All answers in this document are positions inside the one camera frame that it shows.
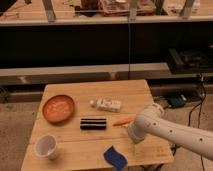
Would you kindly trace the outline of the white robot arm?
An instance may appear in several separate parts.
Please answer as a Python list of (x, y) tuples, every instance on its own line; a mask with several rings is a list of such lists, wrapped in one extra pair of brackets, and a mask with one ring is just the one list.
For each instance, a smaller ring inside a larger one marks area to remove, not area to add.
[(213, 132), (167, 121), (162, 118), (164, 113), (161, 105), (152, 103), (137, 114), (127, 127), (133, 143), (138, 144), (151, 134), (213, 161)]

